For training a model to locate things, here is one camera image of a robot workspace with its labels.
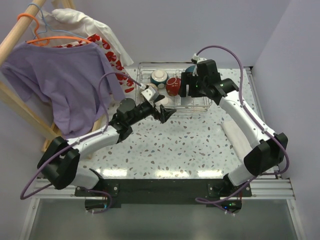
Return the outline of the dark teal glazed bowl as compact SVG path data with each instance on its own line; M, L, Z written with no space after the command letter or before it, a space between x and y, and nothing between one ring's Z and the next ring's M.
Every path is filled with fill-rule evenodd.
M185 72L188 74L192 74L193 76L197 75L197 66L191 65L185 69Z

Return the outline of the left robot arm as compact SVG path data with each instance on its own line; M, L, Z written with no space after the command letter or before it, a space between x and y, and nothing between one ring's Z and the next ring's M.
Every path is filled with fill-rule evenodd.
M123 99L107 126L81 137L56 137L37 169L57 190L75 186L85 188L92 196L99 196L104 190L103 178L93 169L79 167L80 160L104 147L121 143L132 133L132 125L149 116L165 123L176 109L160 104L163 99L164 96L158 94L139 105L132 98Z

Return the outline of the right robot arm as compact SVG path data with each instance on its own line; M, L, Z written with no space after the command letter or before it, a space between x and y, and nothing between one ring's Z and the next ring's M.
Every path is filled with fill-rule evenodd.
M242 184L283 161L288 138L284 133L277 134L258 117L241 97L233 80L221 79L214 60L201 57L193 63L193 72L181 74L179 95L213 100L235 121L252 148L243 163L223 178L223 192L233 197Z

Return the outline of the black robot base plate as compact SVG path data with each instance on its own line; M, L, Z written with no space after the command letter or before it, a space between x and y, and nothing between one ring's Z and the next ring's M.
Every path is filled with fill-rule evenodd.
M121 208L122 205L195 205L196 198L210 202L228 197L238 187L227 187L223 179L104 179L95 191L78 187L87 210Z

